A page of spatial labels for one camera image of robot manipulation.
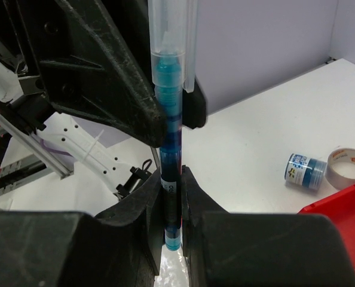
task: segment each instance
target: white table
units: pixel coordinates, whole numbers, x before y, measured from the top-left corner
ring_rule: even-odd
[[[323,181],[318,192],[288,187],[291,153],[326,160],[340,146],[355,148],[355,65],[345,60],[236,103],[208,118],[202,129],[183,130],[183,163],[201,188],[230,212],[298,212],[336,190]],[[152,157],[128,139],[112,147],[131,164]],[[116,198],[84,166],[59,180],[45,176],[0,197],[11,210],[81,210],[92,215]],[[186,286],[181,253],[163,250],[155,286]]]

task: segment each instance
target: white tabletop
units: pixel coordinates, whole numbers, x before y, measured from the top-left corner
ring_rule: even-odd
[[[355,148],[355,65],[338,60],[236,103],[183,133],[183,162],[230,212],[298,212],[336,192],[287,186],[291,153],[320,160]]]

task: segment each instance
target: red object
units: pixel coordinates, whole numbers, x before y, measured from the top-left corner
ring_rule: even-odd
[[[355,184],[301,209],[300,213],[321,213],[336,225],[355,269]]]

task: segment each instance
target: white label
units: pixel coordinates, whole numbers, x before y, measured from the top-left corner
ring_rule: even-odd
[[[302,185],[309,161],[310,158],[308,157],[294,154],[287,164],[285,180]]]
[[[163,178],[160,178],[160,182],[161,182],[161,186],[168,192],[170,193],[175,193],[177,192],[177,184],[176,181],[174,182],[168,182],[168,181],[164,181]]]

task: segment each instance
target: clear plastic cap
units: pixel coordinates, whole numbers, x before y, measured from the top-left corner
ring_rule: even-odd
[[[157,65],[161,59],[177,60],[181,75],[179,85],[188,92],[195,85],[195,49],[197,0],[149,0],[149,36],[151,46],[152,81],[157,86]]]

